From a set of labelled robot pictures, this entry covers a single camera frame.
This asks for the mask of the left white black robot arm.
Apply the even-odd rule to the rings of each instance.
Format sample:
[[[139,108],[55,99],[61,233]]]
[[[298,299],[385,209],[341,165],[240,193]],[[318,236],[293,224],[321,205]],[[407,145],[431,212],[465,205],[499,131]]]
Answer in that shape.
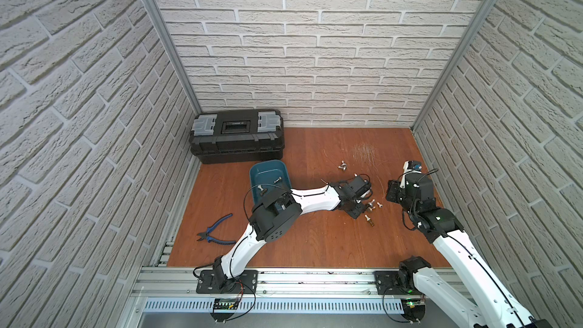
[[[213,286],[222,289],[237,283],[251,259],[264,247],[275,242],[306,214],[340,210],[356,220],[363,214],[364,202],[373,194],[372,183],[360,175],[332,182],[321,188],[298,190],[270,186],[255,203],[248,224],[234,247],[213,263]]]

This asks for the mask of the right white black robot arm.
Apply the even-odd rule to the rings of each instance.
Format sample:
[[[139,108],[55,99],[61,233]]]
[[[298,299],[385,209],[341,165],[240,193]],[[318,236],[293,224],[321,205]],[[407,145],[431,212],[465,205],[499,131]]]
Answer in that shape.
[[[470,296],[466,298],[449,285],[421,257],[399,264],[395,287],[428,297],[459,327],[550,326],[505,287],[456,216],[437,206],[431,177],[422,173],[419,166],[407,166],[399,180],[390,180],[386,199],[402,207],[402,215],[413,224],[412,230],[419,231],[446,258]]]

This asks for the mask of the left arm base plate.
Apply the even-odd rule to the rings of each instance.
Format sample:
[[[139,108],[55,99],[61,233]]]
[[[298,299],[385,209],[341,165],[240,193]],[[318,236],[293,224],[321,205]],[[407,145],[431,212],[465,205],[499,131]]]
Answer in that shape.
[[[196,292],[198,294],[215,295],[253,295],[257,290],[257,270],[245,270],[238,278],[222,279],[212,270],[202,270],[198,275]]]

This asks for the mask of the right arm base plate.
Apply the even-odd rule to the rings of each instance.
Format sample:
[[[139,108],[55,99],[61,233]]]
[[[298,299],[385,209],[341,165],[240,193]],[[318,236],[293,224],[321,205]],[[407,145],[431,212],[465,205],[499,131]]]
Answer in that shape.
[[[407,295],[412,289],[408,275],[402,270],[378,270],[373,272],[379,295]]]

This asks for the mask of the teal plastic storage bin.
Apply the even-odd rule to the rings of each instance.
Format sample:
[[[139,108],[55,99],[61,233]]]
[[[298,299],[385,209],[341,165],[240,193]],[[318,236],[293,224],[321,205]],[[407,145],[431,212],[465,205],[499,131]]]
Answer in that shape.
[[[282,181],[275,185],[286,188],[292,187],[287,167],[284,162],[278,159],[255,164],[251,167],[249,176],[254,203],[257,203],[262,197],[262,191],[257,188],[258,185],[261,185],[265,190],[268,190],[273,188],[273,182],[278,179],[278,177],[282,177]]]

